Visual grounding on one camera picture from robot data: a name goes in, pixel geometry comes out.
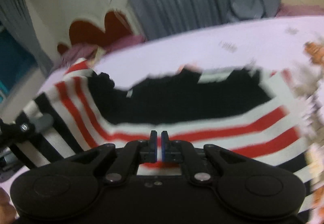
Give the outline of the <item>person's left hand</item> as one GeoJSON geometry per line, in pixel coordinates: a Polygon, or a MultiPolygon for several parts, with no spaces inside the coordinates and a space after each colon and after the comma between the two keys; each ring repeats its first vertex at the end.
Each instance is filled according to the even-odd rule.
{"type": "Polygon", "coordinates": [[[0,224],[12,224],[15,221],[16,210],[10,201],[7,192],[0,188],[0,224]]]}

